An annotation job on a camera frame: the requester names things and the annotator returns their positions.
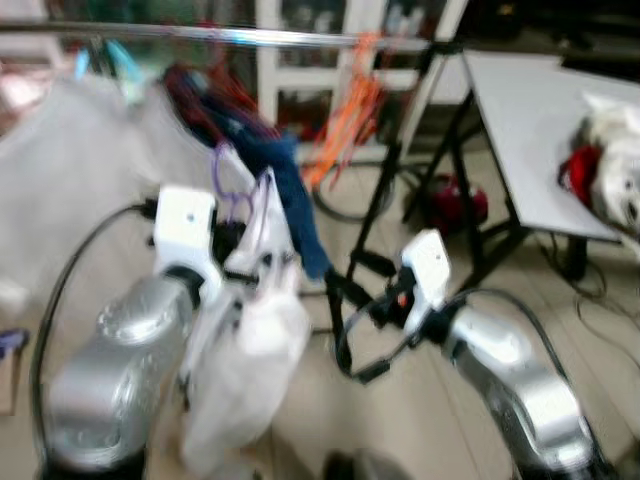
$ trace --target blue cloth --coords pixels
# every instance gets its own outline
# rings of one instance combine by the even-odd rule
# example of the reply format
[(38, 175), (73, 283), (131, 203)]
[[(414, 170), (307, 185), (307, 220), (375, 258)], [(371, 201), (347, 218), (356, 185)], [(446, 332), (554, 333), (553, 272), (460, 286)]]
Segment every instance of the blue cloth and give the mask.
[[(200, 100), (202, 110), (234, 145), (254, 177), (267, 167), (273, 169), (293, 246), (300, 254), (306, 274), (314, 280), (322, 279), (331, 262), (320, 244), (311, 199), (295, 163), (296, 138), (291, 134), (276, 139), (262, 138), (260, 129), (251, 125), (241, 112), (225, 108), (212, 96), (204, 95)], [(198, 125), (189, 125), (189, 128), (200, 141), (215, 146), (216, 141), (208, 129)]]

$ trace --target horizontal metal bar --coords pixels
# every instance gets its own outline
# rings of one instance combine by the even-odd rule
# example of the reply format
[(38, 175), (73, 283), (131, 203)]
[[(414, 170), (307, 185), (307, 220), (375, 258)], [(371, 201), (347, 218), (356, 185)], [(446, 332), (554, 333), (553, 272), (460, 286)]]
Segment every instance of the horizontal metal bar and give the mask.
[[(216, 41), (235, 45), (259, 47), (324, 47), (353, 48), (358, 35), (334, 35), (324, 33), (289, 32), (255, 28), (217, 28), (171, 25), (143, 25), (98, 22), (33, 22), (13, 20), (0, 22), (0, 34), (57, 34), (71, 38), (103, 36), (128, 40), (148, 38), (181, 38), (199, 41)], [(399, 53), (417, 54), (431, 43), (422, 39), (380, 38), (377, 49), (392, 48)]]

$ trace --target floor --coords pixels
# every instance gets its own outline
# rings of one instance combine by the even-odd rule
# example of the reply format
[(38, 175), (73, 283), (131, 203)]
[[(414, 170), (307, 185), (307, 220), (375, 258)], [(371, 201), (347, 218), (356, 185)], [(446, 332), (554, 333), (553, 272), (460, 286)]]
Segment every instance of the floor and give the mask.
[[(472, 181), (489, 194), (489, 221), (499, 221), (506, 216), (504, 194), (490, 157), (485, 152), (475, 153), (467, 157), (467, 162)], [(347, 171), (336, 189), (328, 192), (330, 203), (342, 210), (364, 211), (376, 177), (375, 170)], [(367, 244), (387, 255), (397, 254), (419, 229), (400, 223), (407, 188), (401, 181), (396, 188), (393, 205), (378, 220)], [(320, 212), (316, 220), (330, 257), (337, 269), (344, 271), (359, 226), (336, 222)], [(463, 238), (452, 238), (447, 246), (453, 290), (469, 273), (470, 263)], [(637, 308), (638, 278), (633, 258), (622, 248), (601, 244), (590, 245), (590, 255), (605, 270), (612, 298), (627, 308)], [(373, 294), (383, 288), (382, 281), (363, 270), (358, 271), (356, 279)], [(571, 289), (547, 266), (534, 239), (529, 239), (484, 285), (509, 290), (538, 314), (573, 379), (606, 455), (620, 457), (640, 434), (637, 367), (580, 324)], [(325, 301), (312, 298), (305, 304), (316, 326), (329, 326)], [(487, 302), (482, 307), (531, 333), (524, 320), (508, 307)], [(597, 307), (586, 308), (585, 317), (628, 350), (640, 350), (640, 331), (628, 319)], [(371, 323), (363, 322), (351, 339), (355, 364), (389, 351), (399, 338), (400, 333), (391, 328), (377, 331)], [(533, 333), (530, 338), (544, 358)], [(2, 478), (31, 478), (36, 468), (27, 396), (27, 364), (32, 348), (27, 348), (22, 362), (16, 415), (0, 418)], [(317, 476), (330, 450), (362, 447), (393, 457), (417, 480), (495, 480), (510, 478), (511, 474), (509, 455), (484, 405), (437, 349), (421, 346), (401, 357), (390, 373), (363, 387), (338, 372), (327, 338), (314, 338), (272, 432), (255, 447), (255, 457), (260, 459), (267, 479), (302, 480), (306, 477), (293, 466), (293, 459)], [(169, 457), (155, 455), (150, 480), (190, 478), (180, 473)]]

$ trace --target white table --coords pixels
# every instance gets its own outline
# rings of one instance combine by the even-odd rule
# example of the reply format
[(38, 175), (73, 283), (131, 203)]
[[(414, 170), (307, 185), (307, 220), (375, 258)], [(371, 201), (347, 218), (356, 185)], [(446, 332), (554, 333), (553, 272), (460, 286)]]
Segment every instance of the white table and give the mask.
[[(585, 93), (640, 103), (640, 86), (563, 69), (557, 57), (463, 54), (471, 92), (449, 127), (433, 164), (422, 178), (433, 177), (444, 153), (451, 149), (456, 176), (466, 202), (474, 273), (464, 287), (482, 281), (522, 242), (531, 230), (560, 233), (573, 239), (616, 241), (618, 235), (594, 217), (571, 193), (557, 184), (560, 165), (571, 152), (571, 139), (588, 113)], [(475, 226), (468, 198), (459, 130), (472, 102), (479, 107), (508, 197), (511, 218), (489, 232)], [(408, 219), (417, 202), (409, 206)], [(499, 232), (510, 235), (486, 254), (483, 243)]]

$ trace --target white plastic bag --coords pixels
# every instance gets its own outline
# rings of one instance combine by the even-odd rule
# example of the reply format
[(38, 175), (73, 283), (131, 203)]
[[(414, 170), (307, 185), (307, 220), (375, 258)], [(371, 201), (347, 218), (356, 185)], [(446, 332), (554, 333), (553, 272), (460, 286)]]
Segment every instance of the white plastic bag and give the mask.
[(216, 328), (192, 344), (183, 364), (190, 409), (181, 454), (201, 478), (227, 469), (232, 450), (269, 427), (311, 331), (297, 297), (300, 269), (272, 172), (260, 179), (254, 200), (254, 214), (225, 267), (257, 274), (259, 284), (255, 290), (225, 288), (212, 318), (199, 320)]

